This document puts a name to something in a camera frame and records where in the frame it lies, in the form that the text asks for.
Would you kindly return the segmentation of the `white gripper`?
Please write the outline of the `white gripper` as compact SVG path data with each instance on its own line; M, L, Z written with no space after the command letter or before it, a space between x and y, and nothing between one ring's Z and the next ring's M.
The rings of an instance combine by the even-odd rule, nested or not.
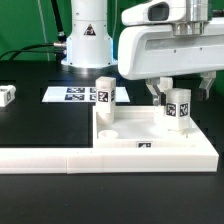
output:
M202 72L195 97L204 101L217 70L224 70L224 19L213 19L201 35L175 36L168 24L128 27L120 35L118 71L129 80L147 79L154 106L166 104L155 77Z

